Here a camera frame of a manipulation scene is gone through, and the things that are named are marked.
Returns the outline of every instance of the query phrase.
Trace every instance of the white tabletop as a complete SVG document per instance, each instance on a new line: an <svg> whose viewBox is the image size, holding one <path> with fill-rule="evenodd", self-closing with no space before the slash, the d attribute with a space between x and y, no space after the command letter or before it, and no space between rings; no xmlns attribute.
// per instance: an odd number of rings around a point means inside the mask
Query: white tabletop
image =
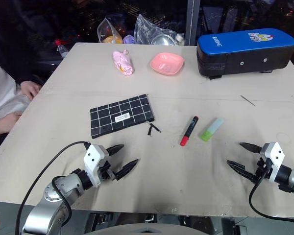
<svg viewBox="0 0 294 235"><path fill-rule="evenodd" d="M134 73L122 75L112 52L127 49ZM183 56L176 76L154 72L149 64L160 52ZM90 137L89 110L141 94L148 94L154 124L144 123ZM255 104L251 105L241 95ZM179 145L193 116L199 121L185 147ZM217 117L224 124L208 141L199 135ZM21 203L37 174L64 146L74 141L123 143L111 157L118 168L139 158L136 167L119 181L88 190L76 209L115 212L159 212L188 215L255 216L248 204L253 184L234 172L226 160L246 165L252 173L259 156L238 145L262 146L279 141L294 168L294 66L272 73L226 75L208 80L199 74L196 47L76 44L35 97L0 147L0 201ZM75 146L45 172L27 201L35 205L45 186L57 175L83 168L84 147ZM264 181L253 202L261 212L294 216L294 196Z"/></svg>

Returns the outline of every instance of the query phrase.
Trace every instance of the blue case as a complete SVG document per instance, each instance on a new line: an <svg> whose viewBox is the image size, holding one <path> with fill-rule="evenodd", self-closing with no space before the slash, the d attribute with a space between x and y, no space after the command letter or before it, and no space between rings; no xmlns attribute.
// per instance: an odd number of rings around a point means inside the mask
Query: blue case
<svg viewBox="0 0 294 235"><path fill-rule="evenodd" d="M198 39L199 72L209 78L284 68L294 52L294 38L263 28L203 35Z"/></svg>

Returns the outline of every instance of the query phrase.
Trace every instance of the pink plastic dish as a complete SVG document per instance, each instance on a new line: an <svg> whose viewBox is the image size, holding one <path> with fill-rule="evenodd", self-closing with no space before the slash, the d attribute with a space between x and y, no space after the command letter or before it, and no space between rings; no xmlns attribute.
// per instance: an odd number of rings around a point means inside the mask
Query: pink plastic dish
<svg viewBox="0 0 294 235"><path fill-rule="evenodd" d="M183 66L184 59L180 55L162 52L157 54L151 61L150 66L153 70L164 75L175 75Z"/></svg>

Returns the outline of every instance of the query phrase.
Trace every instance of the pink toy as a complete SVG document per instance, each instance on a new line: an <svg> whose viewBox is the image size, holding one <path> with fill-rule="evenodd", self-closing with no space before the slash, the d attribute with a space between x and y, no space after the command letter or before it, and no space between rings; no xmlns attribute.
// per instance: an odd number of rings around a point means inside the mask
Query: pink toy
<svg viewBox="0 0 294 235"><path fill-rule="evenodd" d="M180 55L162 52L157 54L151 61L150 66L153 70L164 75L175 75L183 66L184 59Z"/></svg>
<svg viewBox="0 0 294 235"><path fill-rule="evenodd" d="M133 73L131 59L129 58L127 50L124 50L123 52L114 51L113 60L117 69L120 70L124 75L129 76Z"/></svg>

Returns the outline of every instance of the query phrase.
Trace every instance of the cartoon sticker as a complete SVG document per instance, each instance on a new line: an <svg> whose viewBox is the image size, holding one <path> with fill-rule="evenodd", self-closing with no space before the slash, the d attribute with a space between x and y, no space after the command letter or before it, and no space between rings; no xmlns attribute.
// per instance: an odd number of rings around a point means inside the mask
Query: cartoon sticker
<svg viewBox="0 0 294 235"><path fill-rule="evenodd" d="M248 35L254 42L266 42L273 39L273 36L269 34L249 33Z"/></svg>

